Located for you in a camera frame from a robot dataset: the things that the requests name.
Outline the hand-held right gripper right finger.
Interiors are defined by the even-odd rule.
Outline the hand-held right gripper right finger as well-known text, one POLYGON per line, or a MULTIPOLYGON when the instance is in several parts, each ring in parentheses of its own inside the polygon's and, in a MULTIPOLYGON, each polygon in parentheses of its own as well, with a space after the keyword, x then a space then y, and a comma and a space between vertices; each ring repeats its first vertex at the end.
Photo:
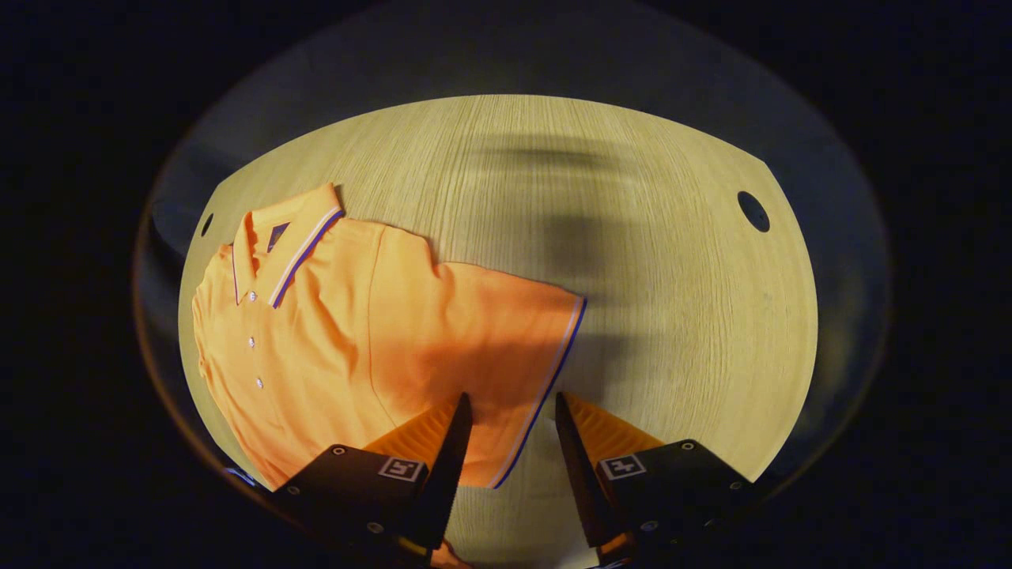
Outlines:
POLYGON ((586 542, 601 567, 680 567, 754 486, 695 439, 666 443, 561 392, 556 429, 586 542))

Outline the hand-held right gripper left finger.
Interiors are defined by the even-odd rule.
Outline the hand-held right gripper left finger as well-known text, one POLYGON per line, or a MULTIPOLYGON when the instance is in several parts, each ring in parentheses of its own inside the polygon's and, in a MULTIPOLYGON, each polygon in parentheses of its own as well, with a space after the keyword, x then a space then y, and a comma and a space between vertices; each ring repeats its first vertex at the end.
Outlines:
POLYGON ((342 566, 428 566, 444 542, 469 446, 465 393, 367 448, 326 448, 274 491, 274 510, 342 566))

